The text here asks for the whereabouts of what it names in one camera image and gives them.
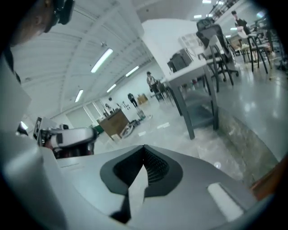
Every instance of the black chair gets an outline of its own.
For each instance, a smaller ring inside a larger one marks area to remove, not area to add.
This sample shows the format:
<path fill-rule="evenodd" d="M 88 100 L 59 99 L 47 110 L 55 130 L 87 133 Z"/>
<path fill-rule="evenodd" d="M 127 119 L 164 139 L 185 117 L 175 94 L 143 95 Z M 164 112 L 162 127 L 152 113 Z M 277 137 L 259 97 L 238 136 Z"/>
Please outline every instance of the black chair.
<path fill-rule="evenodd" d="M 265 48 L 267 47 L 267 45 L 262 44 L 262 42 L 261 42 L 260 38 L 258 37 L 258 35 L 255 35 L 255 34 L 249 34 L 249 35 L 248 35 L 248 38 L 247 38 L 247 42 L 248 42 L 248 44 L 249 44 L 249 49 L 250 49 L 252 72 L 254 71 L 253 54 L 252 54 L 252 52 L 253 52 L 253 51 L 257 51 L 257 54 L 258 54 L 258 55 L 257 55 L 257 65 L 258 65 L 258 68 L 259 68 L 259 56 L 260 56 L 260 57 L 261 57 L 261 60 L 262 60 L 262 62 L 263 62 L 265 71 L 266 71 L 266 73 L 268 74 L 268 70 L 267 70 L 267 67 L 266 67 L 266 64 L 265 64 L 265 60 L 264 60 L 264 58 L 263 58 L 263 56 L 262 56 L 262 53 L 261 53 L 261 50 L 263 50 L 264 53 L 265 53 L 265 55 L 266 55 L 266 57 L 267 57 L 269 66 L 270 66 L 270 68 L 272 68 L 271 63 L 270 63 L 270 60 L 269 60 L 269 57 L 268 57 L 268 54 L 267 54 L 267 52 L 266 52 L 266 50 L 265 50 Z"/>
<path fill-rule="evenodd" d="M 237 70 L 229 69 L 227 66 L 227 63 L 233 62 L 233 58 L 231 50 L 229 49 L 229 45 L 224 38 L 221 27 L 218 24 L 210 24 L 205 27 L 201 27 L 201 24 L 197 24 L 197 26 L 198 30 L 200 30 L 196 33 L 197 37 L 203 42 L 206 49 L 211 50 L 211 57 L 205 56 L 205 59 L 211 71 L 213 72 L 213 76 L 216 77 L 217 92 L 219 92 L 218 75 L 220 73 L 223 73 L 223 81 L 226 81 L 225 72 L 227 72 L 231 84 L 234 85 L 231 73 L 235 72 L 236 76 L 239 76 L 239 72 Z M 209 44 L 213 37 L 217 37 L 220 44 L 216 45 L 215 42 L 213 43 L 213 45 Z"/>

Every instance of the chair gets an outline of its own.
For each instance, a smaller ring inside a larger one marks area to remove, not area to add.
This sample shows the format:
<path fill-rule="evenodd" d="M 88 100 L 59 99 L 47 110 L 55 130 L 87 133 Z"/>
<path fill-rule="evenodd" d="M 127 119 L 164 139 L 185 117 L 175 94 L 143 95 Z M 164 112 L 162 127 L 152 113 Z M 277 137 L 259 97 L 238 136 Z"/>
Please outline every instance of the chair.
<path fill-rule="evenodd" d="M 239 72 L 237 70 L 229 69 L 227 66 L 227 63 L 233 62 L 233 57 L 221 27 L 218 24 L 211 24 L 206 27 L 198 27 L 198 30 L 200 31 L 198 31 L 196 35 L 206 48 L 204 52 L 205 59 L 216 77 L 217 92 L 219 92 L 219 73 L 223 73 L 224 81 L 226 81 L 225 72 L 227 72 L 231 84 L 234 85 L 231 73 L 235 72 L 236 76 L 239 76 Z"/>
<path fill-rule="evenodd" d="M 272 66 L 271 66 L 271 63 L 270 63 L 268 54 L 267 54 L 267 52 L 266 52 L 266 50 L 265 50 L 265 48 L 267 47 L 267 45 L 266 45 L 266 44 L 262 44 L 260 38 L 259 38 L 256 34 L 249 34 L 249 35 L 247 36 L 247 42 L 248 42 L 248 44 L 249 44 L 249 49 L 250 49 L 252 72 L 254 71 L 253 54 L 252 54 L 252 52 L 253 52 L 253 51 L 257 51 L 257 54 L 258 54 L 258 55 L 257 55 L 257 65 L 258 65 L 258 68 L 259 68 L 259 56 L 260 56 L 260 57 L 261 57 L 261 60 L 262 60 L 262 62 L 263 62 L 265 71 L 266 71 L 266 73 L 268 74 L 268 70 L 267 70 L 267 67 L 266 67 L 264 58 L 263 58 L 262 53 L 261 53 L 261 51 L 260 51 L 260 49 L 262 49 L 262 50 L 264 51 L 264 53 L 265 53 L 265 55 L 266 55 L 266 57 L 267 57 L 269 66 L 270 66 L 270 68 L 271 68 Z"/>

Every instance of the office chair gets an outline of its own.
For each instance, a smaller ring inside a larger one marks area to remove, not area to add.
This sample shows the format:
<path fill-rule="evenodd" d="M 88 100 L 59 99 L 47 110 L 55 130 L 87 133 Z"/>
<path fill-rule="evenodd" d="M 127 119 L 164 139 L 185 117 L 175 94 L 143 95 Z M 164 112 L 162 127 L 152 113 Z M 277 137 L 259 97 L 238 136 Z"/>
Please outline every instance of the office chair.
<path fill-rule="evenodd" d="M 239 76 L 239 72 L 237 70 L 229 69 L 227 66 L 228 62 L 232 62 L 232 54 L 224 38 L 221 27 L 218 24 L 210 24 L 207 23 L 197 23 L 198 32 L 196 33 L 197 37 L 203 42 L 206 48 L 205 59 L 207 61 L 208 66 L 211 68 L 213 65 L 214 70 L 212 70 L 213 75 L 216 77 L 217 82 L 217 92 L 219 92 L 219 73 L 223 73 L 224 79 L 226 81 L 225 72 L 228 73 L 231 84 L 234 85 L 233 79 L 231 76 L 231 72 L 235 72 L 236 76 Z"/>

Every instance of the ceiling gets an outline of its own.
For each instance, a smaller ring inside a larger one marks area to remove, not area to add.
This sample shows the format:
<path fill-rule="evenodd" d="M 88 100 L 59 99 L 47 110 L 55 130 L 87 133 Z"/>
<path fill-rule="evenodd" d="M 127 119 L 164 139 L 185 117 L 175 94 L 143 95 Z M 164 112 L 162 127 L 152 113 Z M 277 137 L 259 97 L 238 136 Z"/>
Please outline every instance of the ceiling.
<path fill-rule="evenodd" d="M 195 14 L 210 12 L 216 0 L 203 4 L 202 0 L 132 0 L 137 14 L 144 22 L 148 19 L 178 18 L 193 20 Z"/>
<path fill-rule="evenodd" d="M 131 69 L 152 60 L 121 1 L 77 0 L 67 25 L 12 49 L 15 71 L 32 99 L 26 118 L 33 124 L 38 116 L 50 118 L 100 98 Z M 92 74 L 107 48 L 113 53 Z"/>

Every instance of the ceiling beam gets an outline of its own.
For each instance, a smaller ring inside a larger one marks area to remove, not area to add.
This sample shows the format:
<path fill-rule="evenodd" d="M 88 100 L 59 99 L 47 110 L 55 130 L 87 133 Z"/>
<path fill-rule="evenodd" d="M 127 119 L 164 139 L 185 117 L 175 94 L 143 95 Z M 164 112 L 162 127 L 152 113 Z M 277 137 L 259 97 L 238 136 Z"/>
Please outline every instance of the ceiling beam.
<path fill-rule="evenodd" d="M 106 11 L 103 16 L 101 16 L 97 21 L 95 21 L 92 24 L 90 29 L 87 31 L 85 36 L 82 37 L 81 41 L 77 45 L 77 48 L 76 48 L 76 50 L 75 50 L 75 52 L 71 58 L 71 61 L 68 65 L 68 68 L 67 68 L 67 71 L 65 74 L 64 83 L 62 86 L 62 91 L 61 91 L 61 96 L 60 96 L 60 112 L 62 112 L 62 110 L 63 110 L 65 92 L 66 92 L 67 86 L 69 85 L 69 81 L 70 81 L 71 75 L 72 75 L 72 70 L 73 70 L 73 67 L 77 61 L 77 58 L 81 55 L 84 47 L 86 46 L 86 44 L 90 40 L 90 38 L 91 38 L 90 35 L 93 34 L 95 31 L 97 31 L 113 14 L 115 14 L 118 11 L 119 7 L 120 7 L 119 4 L 115 4 L 110 9 L 108 9 L 108 11 Z"/>

